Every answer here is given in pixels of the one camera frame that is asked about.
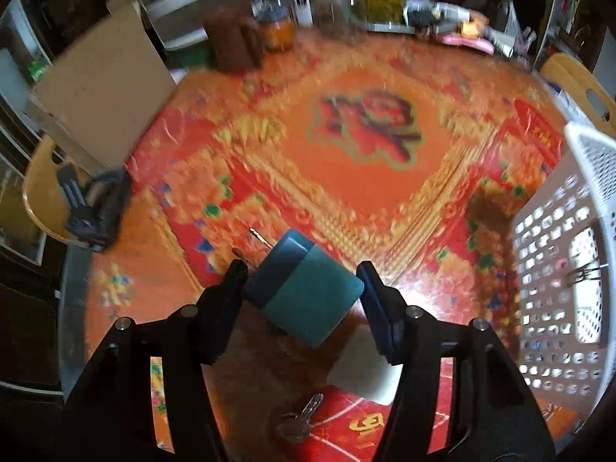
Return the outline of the white perforated plastic basket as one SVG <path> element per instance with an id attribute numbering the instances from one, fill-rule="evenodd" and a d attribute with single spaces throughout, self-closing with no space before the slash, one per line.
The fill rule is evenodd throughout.
<path id="1" fill-rule="evenodd" d="M 588 417 L 615 373 L 615 141 L 570 122 L 567 151 L 513 220 L 519 370 L 547 403 Z M 598 259 L 601 281 L 566 275 Z"/>

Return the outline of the light blue charger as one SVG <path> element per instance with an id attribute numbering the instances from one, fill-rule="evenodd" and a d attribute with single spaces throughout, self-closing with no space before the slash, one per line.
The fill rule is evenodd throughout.
<path id="1" fill-rule="evenodd" d="M 364 282 L 295 229 L 275 244 L 255 228 L 249 232 L 268 253 L 244 285 L 248 301 L 290 336 L 321 346 L 361 296 Z"/>

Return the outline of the white square charger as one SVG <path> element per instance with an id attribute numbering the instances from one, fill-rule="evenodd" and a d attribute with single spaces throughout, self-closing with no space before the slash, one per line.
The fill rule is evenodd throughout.
<path id="1" fill-rule="evenodd" d="M 330 370 L 327 384 L 347 393 L 390 406 L 402 373 L 378 353 L 370 327 L 359 325 Z"/>

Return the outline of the silver key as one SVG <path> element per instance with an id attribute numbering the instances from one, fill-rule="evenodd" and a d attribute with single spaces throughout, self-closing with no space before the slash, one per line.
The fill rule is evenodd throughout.
<path id="1" fill-rule="evenodd" d="M 305 441 L 311 431 L 311 418 L 316 413 L 324 400 L 323 393 L 311 396 L 308 403 L 300 413 L 292 413 L 284 416 L 276 426 L 276 434 L 291 443 L 301 443 Z"/>

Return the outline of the black phone stand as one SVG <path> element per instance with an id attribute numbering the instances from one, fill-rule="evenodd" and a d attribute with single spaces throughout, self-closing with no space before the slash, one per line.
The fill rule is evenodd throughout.
<path id="1" fill-rule="evenodd" d="M 95 251 L 110 248 L 117 240 L 122 216 L 132 194 L 132 178 L 124 167 L 91 176 L 85 185 L 77 179 L 76 167 L 56 171 L 68 207 L 65 228 L 79 242 Z"/>

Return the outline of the wooden chair left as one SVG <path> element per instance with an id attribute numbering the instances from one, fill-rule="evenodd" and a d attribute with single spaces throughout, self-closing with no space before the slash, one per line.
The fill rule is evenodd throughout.
<path id="1" fill-rule="evenodd" d="M 48 237 L 67 245 L 84 246 L 66 229 L 69 209 L 56 179 L 60 164 L 53 162 L 55 147 L 53 139 L 44 136 L 31 156 L 22 187 L 25 210 Z"/>

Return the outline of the wooden chair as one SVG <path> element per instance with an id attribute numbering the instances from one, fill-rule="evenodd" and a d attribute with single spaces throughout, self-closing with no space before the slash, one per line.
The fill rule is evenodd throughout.
<path id="1" fill-rule="evenodd" d="M 615 135 L 615 100 L 574 57 L 558 52 L 540 68 L 540 75 L 562 88 L 601 132 Z"/>
<path id="2" fill-rule="evenodd" d="M 69 209 L 56 179 L 60 164 L 53 162 L 55 147 L 53 139 L 44 136 L 31 156 L 22 187 L 25 210 L 48 237 L 67 245 L 84 246 L 66 229 Z"/>

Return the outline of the cardboard box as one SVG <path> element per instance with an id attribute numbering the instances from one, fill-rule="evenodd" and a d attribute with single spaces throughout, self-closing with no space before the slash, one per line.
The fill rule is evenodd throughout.
<path id="1" fill-rule="evenodd" d="M 56 57 L 25 113 L 90 174 L 122 166 L 176 89 L 134 3 Z"/>

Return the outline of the wooden chair right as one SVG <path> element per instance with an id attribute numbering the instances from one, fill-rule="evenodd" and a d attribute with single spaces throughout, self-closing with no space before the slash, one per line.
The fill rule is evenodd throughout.
<path id="1" fill-rule="evenodd" d="M 601 132 L 615 135 L 615 100 L 574 57 L 558 52 L 540 68 L 540 75 L 562 88 Z"/>

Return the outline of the brown ceramic mug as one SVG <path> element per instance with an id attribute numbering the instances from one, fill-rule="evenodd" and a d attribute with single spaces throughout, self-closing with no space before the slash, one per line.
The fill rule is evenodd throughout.
<path id="1" fill-rule="evenodd" d="M 204 31 L 220 72 L 235 74 L 262 66 L 263 33 L 249 3 L 216 8 L 206 17 Z"/>

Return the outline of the orange sauce jar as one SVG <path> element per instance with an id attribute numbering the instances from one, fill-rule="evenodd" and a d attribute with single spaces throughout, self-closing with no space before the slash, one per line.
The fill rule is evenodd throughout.
<path id="1" fill-rule="evenodd" d="M 258 13 L 265 47 L 268 51 L 284 51 L 295 42 L 295 24 L 285 6 L 264 7 Z"/>

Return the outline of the empty glass jar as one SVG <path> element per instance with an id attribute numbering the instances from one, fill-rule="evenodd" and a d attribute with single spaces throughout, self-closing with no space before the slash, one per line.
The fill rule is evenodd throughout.
<path id="1" fill-rule="evenodd" d="M 314 19 L 321 29 L 342 29 L 350 22 L 351 0 L 313 0 Z"/>

